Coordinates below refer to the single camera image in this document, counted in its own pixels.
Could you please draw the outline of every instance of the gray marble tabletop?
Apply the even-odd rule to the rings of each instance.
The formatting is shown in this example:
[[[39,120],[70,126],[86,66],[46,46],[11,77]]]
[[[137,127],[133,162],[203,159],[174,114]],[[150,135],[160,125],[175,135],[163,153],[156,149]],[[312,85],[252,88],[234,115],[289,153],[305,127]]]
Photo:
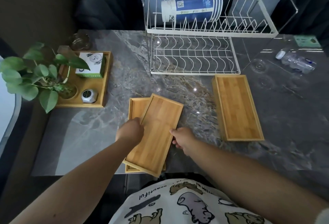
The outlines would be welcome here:
[[[319,48],[300,48],[292,35],[275,39],[233,39],[241,73],[246,74],[265,136],[263,142],[221,142],[212,76],[151,75],[143,31],[88,31],[93,50],[112,51],[114,62],[105,108],[64,108],[51,112],[32,176],[64,175],[114,142],[127,120],[130,97],[152,93],[184,104],[178,127],[201,140],[245,154],[326,198],[329,188],[329,60]],[[275,60],[290,48],[317,62],[300,76]],[[259,59],[264,65],[257,69]],[[172,146],[167,172],[201,169]],[[124,173],[124,165],[117,173]]]

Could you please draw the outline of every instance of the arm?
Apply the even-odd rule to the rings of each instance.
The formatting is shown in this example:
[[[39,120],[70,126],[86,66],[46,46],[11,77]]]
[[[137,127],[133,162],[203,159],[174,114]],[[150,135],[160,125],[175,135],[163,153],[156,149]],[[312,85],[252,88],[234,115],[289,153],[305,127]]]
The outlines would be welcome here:
[[[273,223],[314,223],[329,204],[253,159],[195,138],[189,128],[170,131],[182,148],[232,200]]]
[[[60,178],[22,211],[11,224],[83,223],[101,199],[114,172],[141,141],[139,119],[117,131],[117,141]]]

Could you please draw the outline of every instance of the person's left hand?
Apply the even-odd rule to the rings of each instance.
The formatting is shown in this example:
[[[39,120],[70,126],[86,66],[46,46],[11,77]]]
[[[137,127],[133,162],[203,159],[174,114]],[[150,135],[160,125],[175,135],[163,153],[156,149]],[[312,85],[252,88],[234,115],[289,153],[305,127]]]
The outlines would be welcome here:
[[[144,135],[144,126],[139,123],[139,118],[130,119],[125,122],[118,130],[115,140],[124,139],[131,141],[134,146],[139,144]]]

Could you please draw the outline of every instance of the white wire rack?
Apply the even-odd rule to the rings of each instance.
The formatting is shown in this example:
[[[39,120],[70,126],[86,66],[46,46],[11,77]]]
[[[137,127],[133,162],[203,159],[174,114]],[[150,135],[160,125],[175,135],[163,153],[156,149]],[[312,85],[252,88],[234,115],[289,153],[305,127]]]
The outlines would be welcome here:
[[[166,24],[162,21],[161,1],[164,0],[144,0],[147,33],[246,38],[274,38],[278,35],[262,0],[223,0],[221,16],[214,22],[206,19],[188,22],[185,18],[184,22]]]
[[[240,73],[231,38],[154,34],[151,46],[152,74]]]

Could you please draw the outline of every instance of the bamboo tray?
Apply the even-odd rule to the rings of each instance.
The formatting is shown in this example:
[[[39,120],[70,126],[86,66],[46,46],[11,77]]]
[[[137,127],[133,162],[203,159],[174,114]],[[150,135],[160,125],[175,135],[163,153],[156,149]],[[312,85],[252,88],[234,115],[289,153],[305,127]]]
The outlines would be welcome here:
[[[144,136],[123,161],[155,177],[159,177],[172,141],[169,130],[176,128],[183,104],[152,94],[141,117]],[[129,117],[135,117],[132,111]]]
[[[87,51],[87,53],[97,53],[99,51]],[[104,107],[106,105],[106,90],[109,80],[109,71],[113,62],[113,55],[111,52],[102,52],[103,57],[106,58],[104,77],[103,78],[82,78],[75,74],[75,69],[70,70],[68,82],[78,88],[77,94],[70,99],[63,99],[58,97],[56,107]],[[68,67],[64,67],[61,72],[63,77],[68,74]],[[81,99],[81,92],[85,89],[95,89],[98,92],[98,97],[95,103],[83,103]]]
[[[149,103],[150,98],[130,98],[129,99],[129,110],[128,110],[128,119],[133,119],[136,117],[142,117],[142,114],[145,110],[145,107]],[[162,171],[166,170],[166,163],[163,164]],[[126,173],[138,173],[141,172],[139,169],[131,167],[125,164]]]
[[[212,80],[223,141],[263,141],[264,136],[245,75],[216,75]]]

